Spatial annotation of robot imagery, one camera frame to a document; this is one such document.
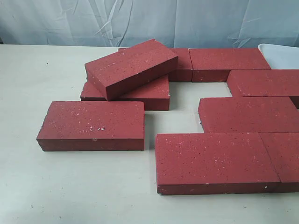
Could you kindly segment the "large front red brick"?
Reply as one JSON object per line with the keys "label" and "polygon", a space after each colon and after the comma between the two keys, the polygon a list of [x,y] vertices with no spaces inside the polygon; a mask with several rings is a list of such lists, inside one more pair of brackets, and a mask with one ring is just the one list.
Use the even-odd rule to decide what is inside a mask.
{"label": "large front red brick", "polygon": [[280,184],[258,133],[166,133],[155,142],[157,192],[273,192]]}

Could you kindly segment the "wrinkled white backdrop cloth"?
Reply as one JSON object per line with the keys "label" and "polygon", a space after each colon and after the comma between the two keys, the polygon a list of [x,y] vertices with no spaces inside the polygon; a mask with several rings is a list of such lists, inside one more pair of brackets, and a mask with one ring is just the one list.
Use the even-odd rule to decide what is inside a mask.
{"label": "wrinkled white backdrop cloth", "polygon": [[3,0],[5,44],[170,48],[298,46],[296,0]]}

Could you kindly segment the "white plastic tray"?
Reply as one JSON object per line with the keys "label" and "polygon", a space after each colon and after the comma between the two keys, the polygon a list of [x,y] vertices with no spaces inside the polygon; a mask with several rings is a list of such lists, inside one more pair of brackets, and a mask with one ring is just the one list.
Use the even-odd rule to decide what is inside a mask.
{"label": "white plastic tray", "polygon": [[259,44],[258,49],[274,70],[298,70],[299,48],[274,44]]}

